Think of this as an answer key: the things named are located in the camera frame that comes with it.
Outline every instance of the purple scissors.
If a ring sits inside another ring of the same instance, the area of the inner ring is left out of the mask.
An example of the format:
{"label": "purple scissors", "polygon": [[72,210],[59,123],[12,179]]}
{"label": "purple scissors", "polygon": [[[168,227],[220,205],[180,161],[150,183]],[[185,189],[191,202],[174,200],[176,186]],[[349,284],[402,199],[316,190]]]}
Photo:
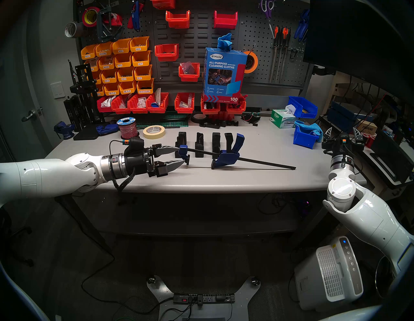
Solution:
{"label": "purple scissors", "polygon": [[274,8],[274,0],[261,0],[259,3],[259,8],[265,13],[266,18],[270,20],[270,18],[272,17],[272,10]]}

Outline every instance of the green cutting mat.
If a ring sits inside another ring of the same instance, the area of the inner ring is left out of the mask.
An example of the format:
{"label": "green cutting mat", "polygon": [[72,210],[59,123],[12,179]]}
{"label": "green cutting mat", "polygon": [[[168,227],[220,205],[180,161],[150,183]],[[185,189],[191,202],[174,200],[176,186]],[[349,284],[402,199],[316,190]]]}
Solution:
{"label": "green cutting mat", "polygon": [[[166,111],[164,114],[146,114],[143,117],[136,117],[137,129],[144,129],[152,125],[160,125],[164,128],[188,127],[188,115],[177,113],[176,111]],[[163,122],[160,119],[182,118],[181,121]]]}

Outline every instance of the light switch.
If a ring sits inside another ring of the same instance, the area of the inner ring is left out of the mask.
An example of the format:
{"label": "light switch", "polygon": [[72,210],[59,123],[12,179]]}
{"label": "light switch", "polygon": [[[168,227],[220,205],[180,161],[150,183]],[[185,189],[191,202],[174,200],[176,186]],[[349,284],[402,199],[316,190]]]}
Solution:
{"label": "light switch", "polygon": [[55,82],[51,84],[53,98],[66,97],[65,92],[63,91],[63,86],[61,82]]}

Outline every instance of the pegboard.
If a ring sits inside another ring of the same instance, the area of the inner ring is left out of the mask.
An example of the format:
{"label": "pegboard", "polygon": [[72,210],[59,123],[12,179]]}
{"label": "pegboard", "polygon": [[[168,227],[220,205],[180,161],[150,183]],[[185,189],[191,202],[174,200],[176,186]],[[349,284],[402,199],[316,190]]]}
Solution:
{"label": "pegboard", "polygon": [[[240,51],[251,50],[254,43],[256,47],[254,53],[258,56],[259,64],[257,69],[251,74],[245,74],[243,82],[251,85],[269,84],[270,68],[272,66],[273,48],[271,46],[273,37],[270,32],[268,21],[265,14],[258,8],[258,0],[210,0],[197,2],[194,0],[177,0],[176,8],[169,10],[173,14],[186,13],[191,11],[190,28],[174,29],[168,27],[165,21],[165,10],[153,8],[151,1],[147,1],[141,13],[141,30],[136,32],[128,29],[127,24],[130,17],[132,1],[119,0],[119,4],[112,8],[114,13],[118,13],[123,18],[124,31],[121,36],[133,38],[137,36],[149,36],[149,48],[151,53],[151,64],[153,66],[153,78],[156,85],[162,84],[188,84],[181,82],[178,76],[178,66],[181,62],[192,61],[200,63],[200,75],[204,67],[205,47],[217,47],[217,38],[231,32],[233,49]],[[299,0],[276,1],[272,11],[271,25],[274,28],[291,28],[290,48],[304,49],[304,44],[293,39],[299,21],[299,15],[309,8],[309,4]],[[86,5],[79,10],[79,20]],[[238,21],[234,30],[214,29],[214,10],[221,14],[234,14],[238,11]],[[90,34],[82,39],[82,45],[97,43],[96,28],[89,28]],[[164,43],[178,43],[179,57],[175,62],[159,62],[154,55],[154,46]],[[282,70],[285,49],[278,49],[272,82],[269,85],[302,89],[305,82],[308,63],[303,62],[303,52],[298,52],[294,59],[290,59],[290,50],[287,51],[284,72],[279,76],[275,83],[277,69],[279,74]]]}

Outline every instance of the blue storage bin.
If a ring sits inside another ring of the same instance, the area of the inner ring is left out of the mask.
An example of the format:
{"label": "blue storage bin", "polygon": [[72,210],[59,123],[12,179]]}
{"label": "blue storage bin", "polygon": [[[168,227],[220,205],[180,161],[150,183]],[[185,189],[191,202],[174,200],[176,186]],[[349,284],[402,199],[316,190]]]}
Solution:
{"label": "blue storage bin", "polygon": [[295,116],[297,118],[315,118],[318,114],[318,107],[303,97],[289,96],[288,105],[296,107]]}
{"label": "blue storage bin", "polygon": [[311,130],[308,133],[301,131],[299,126],[296,126],[295,134],[293,136],[293,143],[295,145],[304,146],[313,149],[313,145],[318,140],[318,136],[310,135]]}

